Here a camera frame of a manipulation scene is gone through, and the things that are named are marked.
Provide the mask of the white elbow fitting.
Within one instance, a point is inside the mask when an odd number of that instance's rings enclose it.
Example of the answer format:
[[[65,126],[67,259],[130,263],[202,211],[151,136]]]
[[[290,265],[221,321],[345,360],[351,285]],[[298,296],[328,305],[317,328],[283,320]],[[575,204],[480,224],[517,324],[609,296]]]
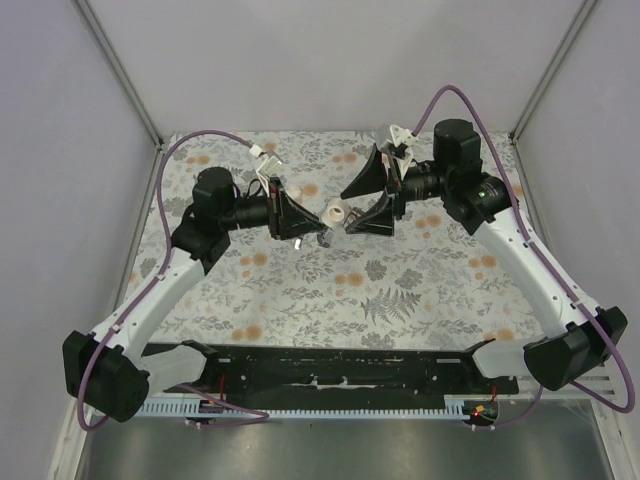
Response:
[[[346,201],[335,198],[328,202],[320,219],[327,227],[336,229],[344,224],[351,211],[352,208]]]

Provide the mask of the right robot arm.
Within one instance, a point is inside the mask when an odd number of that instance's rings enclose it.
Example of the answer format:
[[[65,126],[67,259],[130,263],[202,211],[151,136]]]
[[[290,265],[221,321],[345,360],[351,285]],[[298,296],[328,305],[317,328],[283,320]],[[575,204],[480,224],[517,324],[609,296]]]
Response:
[[[544,388],[557,391],[602,365],[628,325],[626,316],[587,295],[540,242],[506,182],[484,171],[481,138],[472,123],[438,122],[431,161],[415,161],[416,141],[410,130],[392,125],[373,145],[365,166],[340,197],[381,196],[346,232],[391,236],[408,203],[440,199],[449,217],[509,274],[543,332],[539,338],[489,341],[475,348],[473,359],[481,374],[530,374]]]

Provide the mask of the white elbow fitting left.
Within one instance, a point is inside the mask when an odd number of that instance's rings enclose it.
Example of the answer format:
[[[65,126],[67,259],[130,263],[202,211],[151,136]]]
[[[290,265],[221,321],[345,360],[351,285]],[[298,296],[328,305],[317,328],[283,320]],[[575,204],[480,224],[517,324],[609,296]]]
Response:
[[[300,188],[300,187],[298,187],[298,186],[292,186],[292,187],[289,189],[289,195],[290,195],[293,199],[298,200],[298,199],[300,199],[300,198],[302,197],[302,190],[301,190],[301,188]]]

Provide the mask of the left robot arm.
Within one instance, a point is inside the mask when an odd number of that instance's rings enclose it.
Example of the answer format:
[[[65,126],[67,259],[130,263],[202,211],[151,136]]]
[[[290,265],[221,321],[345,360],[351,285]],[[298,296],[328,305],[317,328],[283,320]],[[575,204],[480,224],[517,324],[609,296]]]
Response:
[[[126,422],[149,396],[204,376],[215,352],[202,343],[184,341],[152,355],[145,349],[179,300],[224,255],[232,231],[267,227],[272,238],[292,240],[326,230],[318,216],[287,194],[279,178],[269,178],[263,189],[258,196],[241,195],[223,167],[198,175],[193,201],[171,234],[160,267],[90,333],[74,331],[63,343],[66,387],[79,414],[90,406]]]

